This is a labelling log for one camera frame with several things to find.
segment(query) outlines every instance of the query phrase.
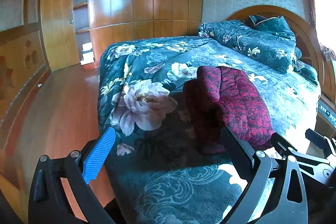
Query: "bed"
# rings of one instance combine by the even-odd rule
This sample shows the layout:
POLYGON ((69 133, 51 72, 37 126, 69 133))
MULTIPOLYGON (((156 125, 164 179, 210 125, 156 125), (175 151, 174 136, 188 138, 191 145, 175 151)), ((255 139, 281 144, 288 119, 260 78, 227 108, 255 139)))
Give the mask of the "bed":
MULTIPOLYGON (((284 15, 301 60, 320 76, 317 39, 307 22, 269 5, 246 8, 229 20, 253 14, 284 15)), ((274 131, 298 151, 308 148, 304 133, 315 127, 318 81, 274 70, 210 35, 112 44, 100 60, 98 120, 101 133, 109 126, 117 133, 105 168, 127 223, 220 223, 246 187, 226 154, 201 155, 195 146, 182 88, 201 65, 245 71, 268 108, 274 131)), ((252 218, 261 214, 271 187, 269 180, 252 218)))

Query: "blue textured pad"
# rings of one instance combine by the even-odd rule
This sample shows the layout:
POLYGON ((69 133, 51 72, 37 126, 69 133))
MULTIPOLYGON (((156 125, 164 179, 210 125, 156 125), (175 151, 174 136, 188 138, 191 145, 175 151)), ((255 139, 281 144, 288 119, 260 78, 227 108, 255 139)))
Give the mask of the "blue textured pad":
POLYGON ((95 141, 93 149, 84 161, 83 178, 86 184, 97 177, 115 141, 116 132, 112 127, 95 141))

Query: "folded red jacket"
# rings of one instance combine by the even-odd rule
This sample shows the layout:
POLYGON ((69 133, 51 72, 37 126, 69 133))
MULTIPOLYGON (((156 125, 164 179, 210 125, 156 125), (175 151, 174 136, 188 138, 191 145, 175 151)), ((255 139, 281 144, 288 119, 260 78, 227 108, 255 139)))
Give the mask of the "folded red jacket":
POLYGON ((200 66, 197 79, 183 87, 186 107, 203 154, 224 152, 219 133, 230 126, 255 150, 272 147, 273 127, 268 109, 245 72, 227 67, 200 66))

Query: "folded blanket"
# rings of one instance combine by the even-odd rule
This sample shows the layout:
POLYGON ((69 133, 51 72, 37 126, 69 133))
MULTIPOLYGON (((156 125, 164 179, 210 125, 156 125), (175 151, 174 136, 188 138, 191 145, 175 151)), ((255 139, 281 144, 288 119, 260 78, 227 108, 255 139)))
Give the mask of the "folded blanket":
POLYGON ((224 152, 219 133, 231 127, 255 150, 272 145, 273 127, 268 109, 245 72, 227 67, 200 66, 197 79, 183 87, 185 103, 203 154, 224 152))

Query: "control panel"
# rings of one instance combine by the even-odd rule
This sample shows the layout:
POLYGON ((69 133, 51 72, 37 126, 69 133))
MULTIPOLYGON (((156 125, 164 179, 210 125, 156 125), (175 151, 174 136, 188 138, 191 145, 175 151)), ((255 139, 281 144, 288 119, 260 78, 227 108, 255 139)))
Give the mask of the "control panel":
POLYGON ((318 112, 336 128, 336 113, 331 108, 329 108, 322 100, 319 100, 318 112))

